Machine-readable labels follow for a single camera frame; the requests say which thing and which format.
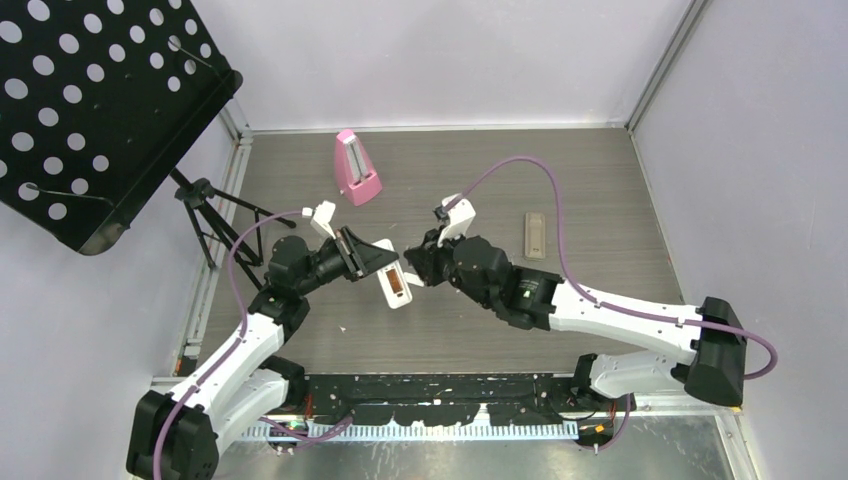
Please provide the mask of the white battery cover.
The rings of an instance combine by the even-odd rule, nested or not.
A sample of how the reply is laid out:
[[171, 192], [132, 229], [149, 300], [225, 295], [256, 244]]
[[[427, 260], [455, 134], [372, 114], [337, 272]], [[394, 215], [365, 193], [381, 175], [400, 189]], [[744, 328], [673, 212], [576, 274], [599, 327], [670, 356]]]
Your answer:
[[405, 272], [404, 278], [409, 285], [416, 287], [426, 287], [426, 283], [415, 273], [413, 272]]

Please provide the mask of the white remote control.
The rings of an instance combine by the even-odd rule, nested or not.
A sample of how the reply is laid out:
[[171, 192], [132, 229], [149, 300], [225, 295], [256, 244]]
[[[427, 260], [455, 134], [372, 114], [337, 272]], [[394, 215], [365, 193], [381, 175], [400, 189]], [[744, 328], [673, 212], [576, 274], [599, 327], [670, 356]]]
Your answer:
[[412, 302], [413, 296], [399, 257], [379, 269], [376, 274], [390, 309], [396, 310]]

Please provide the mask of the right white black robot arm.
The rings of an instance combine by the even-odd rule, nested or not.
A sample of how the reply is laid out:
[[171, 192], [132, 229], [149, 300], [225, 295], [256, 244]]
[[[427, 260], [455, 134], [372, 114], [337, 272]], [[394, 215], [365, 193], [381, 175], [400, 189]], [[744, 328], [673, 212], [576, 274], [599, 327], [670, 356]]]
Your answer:
[[595, 291], [582, 296], [562, 276], [517, 266], [488, 240], [438, 240], [437, 230], [404, 257], [427, 287], [449, 283], [522, 330], [578, 332], [637, 347], [623, 355], [579, 357], [571, 397], [584, 410], [608, 399], [683, 391], [713, 405], [743, 403], [747, 340], [729, 302], [668, 305]]

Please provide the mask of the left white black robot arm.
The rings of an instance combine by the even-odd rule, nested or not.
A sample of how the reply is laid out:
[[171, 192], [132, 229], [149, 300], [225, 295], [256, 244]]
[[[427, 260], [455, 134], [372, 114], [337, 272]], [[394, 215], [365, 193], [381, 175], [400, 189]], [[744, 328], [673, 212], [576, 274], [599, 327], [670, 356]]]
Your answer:
[[222, 454], [274, 409], [298, 412], [304, 368], [278, 356], [310, 311], [308, 296], [337, 279], [356, 282], [396, 265], [386, 241], [343, 227], [317, 250], [295, 235], [278, 240], [265, 283], [230, 337], [168, 392], [137, 403], [127, 471], [141, 479], [210, 479]]

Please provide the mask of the pink metronome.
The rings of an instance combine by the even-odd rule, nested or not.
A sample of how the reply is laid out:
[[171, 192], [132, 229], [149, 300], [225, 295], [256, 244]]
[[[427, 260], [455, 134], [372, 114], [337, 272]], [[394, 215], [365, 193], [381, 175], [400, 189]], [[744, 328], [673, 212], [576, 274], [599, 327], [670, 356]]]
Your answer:
[[337, 188], [354, 206], [362, 206], [382, 191], [382, 182], [361, 139], [351, 129], [335, 138], [334, 169]]

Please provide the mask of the black tripod stand legs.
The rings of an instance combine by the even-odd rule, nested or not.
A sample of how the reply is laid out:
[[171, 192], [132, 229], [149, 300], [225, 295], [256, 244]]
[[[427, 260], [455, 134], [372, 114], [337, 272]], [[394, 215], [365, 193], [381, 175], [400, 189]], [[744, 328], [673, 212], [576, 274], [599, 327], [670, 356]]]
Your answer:
[[215, 240], [229, 250], [239, 236], [223, 215], [212, 206], [210, 203], [212, 199], [219, 197], [236, 206], [245, 208], [254, 214], [256, 221], [261, 217], [272, 215], [269, 210], [215, 188], [206, 178], [190, 182], [176, 168], [170, 172], [170, 178], [178, 186], [174, 198], [180, 201], [185, 208], [192, 229], [201, 246], [205, 262], [210, 269], [216, 267], [216, 261], [211, 254], [208, 240]]

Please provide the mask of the black perforated music stand desk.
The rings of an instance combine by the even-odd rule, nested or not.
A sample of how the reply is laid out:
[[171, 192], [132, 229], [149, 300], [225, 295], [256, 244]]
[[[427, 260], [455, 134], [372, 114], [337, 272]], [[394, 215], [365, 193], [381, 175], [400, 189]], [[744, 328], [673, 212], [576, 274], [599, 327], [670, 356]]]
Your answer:
[[242, 83], [189, 1], [5, 1], [1, 200], [101, 254]]

